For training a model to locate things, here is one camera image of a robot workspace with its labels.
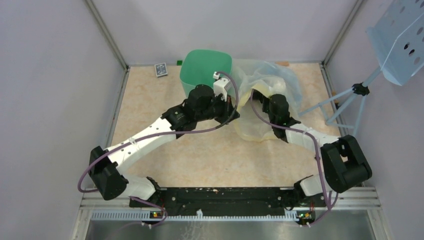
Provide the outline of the clear yellow plastic bag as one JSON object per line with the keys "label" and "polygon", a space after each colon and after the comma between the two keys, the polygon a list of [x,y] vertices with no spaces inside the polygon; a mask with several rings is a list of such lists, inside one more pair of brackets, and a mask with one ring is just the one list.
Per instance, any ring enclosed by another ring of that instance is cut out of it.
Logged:
{"label": "clear yellow plastic bag", "polygon": [[235,59],[231,77],[239,94],[236,133],[246,141],[286,141],[285,129],[299,123],[303,97],[294,71],[263,60]]}

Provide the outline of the green plastic trash bin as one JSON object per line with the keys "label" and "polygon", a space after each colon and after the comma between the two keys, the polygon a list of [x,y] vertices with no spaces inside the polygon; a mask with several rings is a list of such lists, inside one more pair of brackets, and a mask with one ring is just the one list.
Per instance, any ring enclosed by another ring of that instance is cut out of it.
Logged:
{"label": "green plastic trash bin", "polygon": [[210,49],[190,51],[180,69],[180,82],[186,96],[197,85],[213,87],[214,72],[229,74],[232,70],[232,57],[225,52]]}

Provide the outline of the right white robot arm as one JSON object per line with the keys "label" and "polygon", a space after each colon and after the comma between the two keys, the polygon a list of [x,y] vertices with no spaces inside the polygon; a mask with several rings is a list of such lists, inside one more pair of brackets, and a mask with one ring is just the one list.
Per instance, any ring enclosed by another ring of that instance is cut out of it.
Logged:
{"label": "right white robot arm", "polygon": [[294,184],[293,200],[297,205],[307,206],[318,194],[323,194],[328,202],[327,192],[341,194],[372,177],[373,171],[354,136],[338,137],[307,127],[291,116],[287,98],[282,94],[266,97],[252,90],[249,101],[261,103],[261,111],[268,116],[264,122],[278,139],[314,153],[318,174]]}

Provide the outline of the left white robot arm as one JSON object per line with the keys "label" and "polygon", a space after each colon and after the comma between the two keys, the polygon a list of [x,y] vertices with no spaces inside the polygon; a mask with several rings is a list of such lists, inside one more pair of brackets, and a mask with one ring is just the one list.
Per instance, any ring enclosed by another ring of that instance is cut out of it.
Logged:
{"label": "left white robot arm", "polygon": [[156,206],[161,198],[159,186],[151,178],[128,175],[128,169],[161,145],[195,133],[199,122],[215,120],[222,126],[239,118],[228,93],[231,88],[221,80],[212,87],[197,85],[181,104],[169,108],[146,129],[106,149],[95,147],[88,175],[102,198],[137,197],[149,207]]}

